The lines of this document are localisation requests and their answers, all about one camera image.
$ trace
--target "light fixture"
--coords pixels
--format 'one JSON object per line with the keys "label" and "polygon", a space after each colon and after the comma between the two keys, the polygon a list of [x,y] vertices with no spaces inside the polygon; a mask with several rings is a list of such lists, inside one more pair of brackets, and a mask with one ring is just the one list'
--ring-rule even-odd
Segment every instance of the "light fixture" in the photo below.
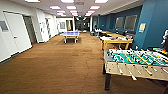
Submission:
{"label": "light fixture", "polygon": [[108,0],[95,0],[95,3],[106,3]]}
{"label": "light fixture", "polygon": [[63,13],[57,13],[57,15],[63,15]]}
{"label": "light fixture", "polygon": [[77,16],[78,16],[78,14],[77,14],[77,13],[72,13],[72,15],[77,15]]}
{"label": "light fixture", "polygon": [[76,9],[75,6],[67,6],[67,9]]}
{"label": "light fixture", "polygon": [[85,15],[85,16],[90,16],[90,15]]}
{"label": "light fixture", "polygon": [[64,10],[60,10],[60,11],[57,11],[57,12],[59,12],[59,13],[65,13],[65,11],[64,11]]}
{"label": "light fixture", "polygon": [[25,0],[26,2],[40,2],[40,0]]}
{"label": "light fixture", "polygon": [[86,13],[86,15],[91,15],[92,13]]}
{"label": "light fixture", "polygon": [[73,3],[74,0],[61,0],[63,3]]}
{"label": "light fixture", "polygon": [[70,12],[71,12],[71,13],[77,13],[77,11],[76,11],[76,10],[71,10]]}
{"label": "light fixture", "polygon": [[51,6],[51,9],[61,9],[59,6]]}
{"label": "light fixture", "polygon": [[66,15],[63,14],[63,15],[61,15],[61,16],[65,17]]}
{"label": "light fixture", "polygon": [[95,11],[92,11],[92,10],[90,10],[90,11],[88,11],[88,13],[94,13]]}
{"label": "light fixture", "polygon": [[100,6],[91,6],[90,9],[99,9]]}

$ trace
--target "white door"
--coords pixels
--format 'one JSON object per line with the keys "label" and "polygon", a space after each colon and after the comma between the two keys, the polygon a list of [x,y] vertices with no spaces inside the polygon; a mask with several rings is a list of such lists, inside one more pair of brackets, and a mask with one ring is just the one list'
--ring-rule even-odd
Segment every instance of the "white door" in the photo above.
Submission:
{"label": "white door", "polygon": [[19,52],[32,47],[22,15],[4,13]]}

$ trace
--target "hallway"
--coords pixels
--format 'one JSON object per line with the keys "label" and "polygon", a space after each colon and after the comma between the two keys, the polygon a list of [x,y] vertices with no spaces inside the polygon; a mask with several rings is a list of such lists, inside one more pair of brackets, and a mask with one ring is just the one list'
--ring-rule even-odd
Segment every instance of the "hallway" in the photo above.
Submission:
{"label": "hallway", "polygon": [[62,36],[39,43],[0,65],[1,94],[162,94],[156,80],[113,75],[104,90],[101,41],[81,33],[77,43]]}

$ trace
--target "doorway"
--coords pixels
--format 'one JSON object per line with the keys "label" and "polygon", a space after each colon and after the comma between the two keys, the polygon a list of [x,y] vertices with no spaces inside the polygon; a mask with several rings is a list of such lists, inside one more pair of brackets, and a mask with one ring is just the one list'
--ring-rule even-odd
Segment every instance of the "doorway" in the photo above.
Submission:
{"label": "doorway", "polygon": [[90,18],[89,17],[75,17],[75,29],[80,31],[90,31]]}
{"label": "doorway", "polygon": [[35,44],[37,43],[37,39],[36,39],[36,35],[34,32],[34,27],[33,27],[33,23],[32,23],[32,19],[30,16],[23,16],[25,25],[26,25],[26,29],[30,38],[30,42],[31,44]]}
{"label": "doorway", "polygon": [[72,20],[66,20],[67,31],[73,31]]}

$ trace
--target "wooden table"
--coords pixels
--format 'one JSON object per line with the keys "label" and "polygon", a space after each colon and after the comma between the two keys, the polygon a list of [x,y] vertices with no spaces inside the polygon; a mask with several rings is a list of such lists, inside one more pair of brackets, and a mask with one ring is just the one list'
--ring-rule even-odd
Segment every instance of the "wooden table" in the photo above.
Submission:
{"label": "wooden table", "polygon": [[108,35],[108,36],[111,36],[111,37],[125,37],[125,36],[123,36],[123,35],[116,34],[116,33],[108,33],[107,35]]}
{"label": "wooden table", "polygon": [[121,43],[126,43],[126,46],[125,46],[125,50],[128,49],[128,46],[129,46],[129,43],[132,43],[133,40],[130,39],[130,40],[110,40],[110,39],[105,39],[105,38],[108,38],[108,37],[100,37],[100,39],[102,40],[102,49],[106,49],[107,48],[107,44],[108,43],[119,43],[121,45]]}
{"label": "wooden table", "polygon": [[111,32],[109,32],[109,31],[101,31],[101,33],[103,33],[103,34],[110,34]]}

